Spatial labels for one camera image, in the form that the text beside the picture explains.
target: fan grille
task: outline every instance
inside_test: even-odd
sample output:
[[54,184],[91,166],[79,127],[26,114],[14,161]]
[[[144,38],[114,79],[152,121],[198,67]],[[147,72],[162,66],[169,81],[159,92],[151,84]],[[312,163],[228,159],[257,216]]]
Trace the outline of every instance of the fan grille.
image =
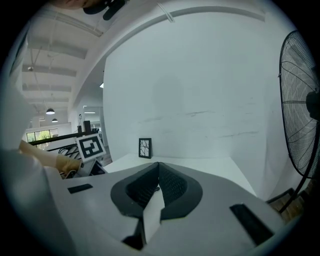
[[318,121],[310,117],[306,97],[319,91],[315,61],[298,31],[285,39],[280,55],[280,89],[285,139],[295,169],[304,175],[313,149],[315,158],[307,175],[312,178],[319,160]]

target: ceiling light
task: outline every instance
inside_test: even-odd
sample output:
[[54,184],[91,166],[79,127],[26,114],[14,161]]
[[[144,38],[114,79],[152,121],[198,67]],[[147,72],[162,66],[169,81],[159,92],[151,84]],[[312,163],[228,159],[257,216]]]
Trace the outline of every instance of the ceiling light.
[[55,114],[56,112],[52,109],[52,108],[48,108],[48,110],[46,111],[46,114],[47,115],[53,115]]

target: black pedestal fan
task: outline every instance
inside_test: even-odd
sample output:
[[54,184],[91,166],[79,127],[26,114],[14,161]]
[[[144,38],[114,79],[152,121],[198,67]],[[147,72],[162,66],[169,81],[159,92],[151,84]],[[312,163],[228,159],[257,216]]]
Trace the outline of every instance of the black pedestal fan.
[[320,168],[320,87],[311,52],[298,31],[285,38],[279,65],[282,118],[289,157],[302,179],[282,213],[296,198],[307,178]]

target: white ceiling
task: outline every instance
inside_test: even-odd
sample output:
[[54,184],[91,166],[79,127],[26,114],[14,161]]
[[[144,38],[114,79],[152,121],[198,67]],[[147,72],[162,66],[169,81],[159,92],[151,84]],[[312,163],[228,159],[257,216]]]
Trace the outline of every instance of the white ceiling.
[[102,19],[103,14],[87,15],[82,9],[65,10],[48,4],[31,19],[22,91],[36,112],[67,110],[88,50],[112,24]]

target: fan stand pole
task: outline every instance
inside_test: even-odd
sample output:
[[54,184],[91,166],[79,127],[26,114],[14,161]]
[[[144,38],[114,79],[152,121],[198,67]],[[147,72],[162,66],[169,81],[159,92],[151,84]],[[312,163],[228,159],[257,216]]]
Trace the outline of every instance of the fan stand pole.
[[312,149],[312,153],[311,153],[311,157],[310,157],[310,161],[309,164],[306,168],[306,171],[304,173],[304,175],[302,176],[302,179],[298,185],[298,187],[295,189],[294,193],[292,194],[292,196],[290,197],[290,199],[285,203],[285,205],[280,209],[279,213],[283,213],[284,210],[292,203],[293,200],[296,199],[300,189],[302,188],[302,186],[304,185],[310,170],[312,168],[312,165],[314,164],[314,160],[316,157],[316,153],[317,153],[317,149],[318,149],[318,143],[319,143],[319,134],[320,134],[320,129],[319,126],[316,126],[316,132],[315,132],[315,137],[314,137],[314,144],[313,144],[313,149]]

